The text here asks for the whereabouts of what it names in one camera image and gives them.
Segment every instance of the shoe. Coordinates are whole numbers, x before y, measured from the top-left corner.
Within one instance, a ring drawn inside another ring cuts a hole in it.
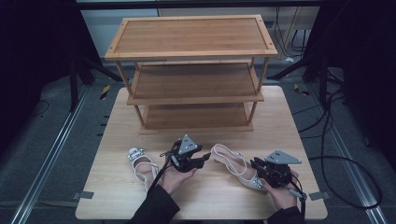
[[[142,148],[133,147],[129,149],[128,159],[134,170],[134,176],[148,191],[158,174],[158,165],[146,156],[145,150]]]
[[[257,171],[248,161],[245,161],[241,153],[234,153],[224,145],[215,144],[211,149],[211,154],[215,161],[225,164],[228,171],[235,175],[241,184],[251,189],[265,191]]]

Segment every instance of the shelf tier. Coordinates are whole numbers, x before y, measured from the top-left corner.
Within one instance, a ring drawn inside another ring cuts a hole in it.
[[[251,61],[140,63],[127,105],[262,102]]]
[[[146,105],[140,134],[251,132],[248,103]]]

